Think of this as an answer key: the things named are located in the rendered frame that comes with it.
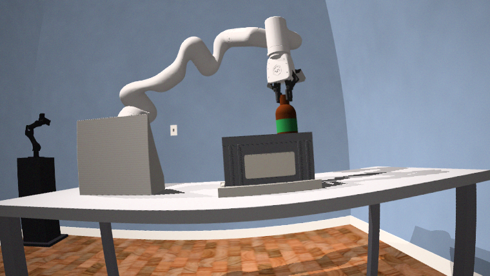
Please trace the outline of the brown bottle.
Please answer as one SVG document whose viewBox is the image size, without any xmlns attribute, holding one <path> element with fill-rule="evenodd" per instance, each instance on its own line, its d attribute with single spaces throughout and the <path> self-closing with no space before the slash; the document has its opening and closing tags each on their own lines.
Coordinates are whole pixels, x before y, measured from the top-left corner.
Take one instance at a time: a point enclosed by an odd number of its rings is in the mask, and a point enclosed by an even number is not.
<svg viewBox="0 0 490 276">
<path fill-rule="evenodd" d="M 276 109 L 277 134 L 298 133 L 297 115 L 294 107 L 286 100 L 286 94 L 280 95 L 280 106 Z"/>
</svg>

